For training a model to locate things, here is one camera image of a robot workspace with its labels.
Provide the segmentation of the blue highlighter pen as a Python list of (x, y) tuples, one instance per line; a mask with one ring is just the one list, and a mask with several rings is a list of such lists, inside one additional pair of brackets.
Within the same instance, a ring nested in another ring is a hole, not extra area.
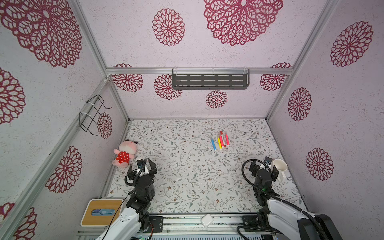
[(212, 143), (212, 146), (213, 146), (214, 151), (216, 151), (217, 148), (216, 148), (216, 145), (215, 145), (215, 141), (214, 141), (213, 139), (211, 139), (211, 143)]

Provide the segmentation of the white whiteboard marker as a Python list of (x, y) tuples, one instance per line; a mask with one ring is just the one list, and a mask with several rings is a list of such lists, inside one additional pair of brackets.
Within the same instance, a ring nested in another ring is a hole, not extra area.
[(223, 131), (220, 131), (220, 135), (222, 135), (223, 142), (224, 142), (224, 147), (226, 147), (226, 142), (225, 142), (225, 137)]

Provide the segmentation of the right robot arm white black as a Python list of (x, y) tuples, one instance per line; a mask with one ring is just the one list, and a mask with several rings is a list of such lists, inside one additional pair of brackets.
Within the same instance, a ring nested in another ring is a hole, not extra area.
[(290, 240), (340, 240), (341, 234), (325, 214), (314, 214), (284, 200), (273, 190), (273, 183), (286, 180), (288, 166), (281, 159), (250, 159), (249, 171), (255, 178), (245, 178), (252, 186), (261, 209), (256, 215), (243, 217), (243, 229), (281, 234)]

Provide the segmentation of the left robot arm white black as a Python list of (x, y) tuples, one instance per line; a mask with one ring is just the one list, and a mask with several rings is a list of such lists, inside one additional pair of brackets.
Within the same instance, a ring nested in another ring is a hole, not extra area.
[(150, 159), (137, 161), (137, 169), (129, 167), (125, 184), (133, 189), (124, 198), (111, 224), (98, 237), (99, 240), (130, 240), (136, 233), (148, 229), (151, 201), (155, 197), (154, 177), (157, 165)]

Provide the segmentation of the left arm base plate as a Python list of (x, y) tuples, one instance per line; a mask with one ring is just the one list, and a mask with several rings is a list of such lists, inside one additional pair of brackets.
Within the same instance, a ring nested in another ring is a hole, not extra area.
[(140, 233), (162, 233), (164, 226), (164, 217), (149, 216), (147, 227), (140, 230)]

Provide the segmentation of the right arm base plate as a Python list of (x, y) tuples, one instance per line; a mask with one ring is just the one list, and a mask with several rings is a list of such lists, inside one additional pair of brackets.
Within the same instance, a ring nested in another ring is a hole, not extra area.
[(268, 230), (270, 228), (268, 223), (268, 214), (270, 211), (266, 209), (259, 209), (256, 214), (242, 216), (243, 226), (247, 227), (246, 232), (251, 232), (251, 228)]

